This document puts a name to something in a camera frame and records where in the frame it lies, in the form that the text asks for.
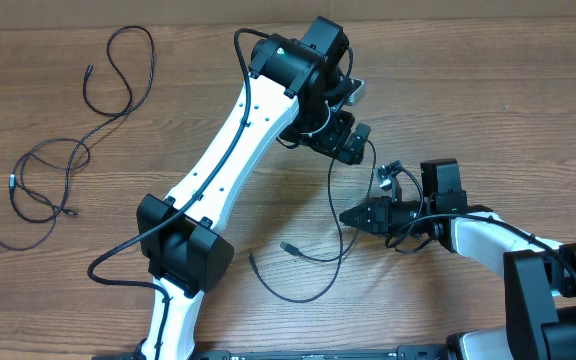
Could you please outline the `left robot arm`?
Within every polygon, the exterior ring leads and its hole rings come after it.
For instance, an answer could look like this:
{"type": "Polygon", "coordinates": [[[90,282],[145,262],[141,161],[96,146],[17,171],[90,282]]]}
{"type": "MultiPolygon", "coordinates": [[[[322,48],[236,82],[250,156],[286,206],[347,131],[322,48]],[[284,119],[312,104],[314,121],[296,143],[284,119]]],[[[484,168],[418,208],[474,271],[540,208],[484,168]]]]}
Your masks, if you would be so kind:
{"type": "Polygon", "coordinates": [[[163,199],[137,208],[139,243],[156,291],[139,359],[187,359],[205,293],[227,270],[233,246],[221,237],[245,182],[276,139],[348,165],[361,162],[370,132],[346,103],[361,82],[342,71],[350,55],[342,27],[317,17],[300,39],[260,37],[226,122],[192,170],[163,199]]]}

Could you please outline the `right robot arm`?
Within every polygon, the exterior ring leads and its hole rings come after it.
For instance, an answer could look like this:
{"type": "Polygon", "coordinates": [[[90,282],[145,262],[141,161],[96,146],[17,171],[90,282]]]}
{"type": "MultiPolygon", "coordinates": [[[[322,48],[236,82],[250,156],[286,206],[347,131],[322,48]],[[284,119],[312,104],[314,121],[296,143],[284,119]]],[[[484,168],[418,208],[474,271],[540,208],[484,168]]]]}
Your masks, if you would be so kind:
{"type": "Polygon", "coordinates": [[[385,196],[341,213],[341,222],[384,236],[393,250],[410,235],[424,235],[477,261],[504,282],[505,324],[450,335],[443,345],[401,346],[398,358],[576,359],[576,243],[539,237],[469,204],[454,159],[421,163],[416,201],[401,197],[397,177],[404,170],[398,162],[376,168],[385,196]]]}

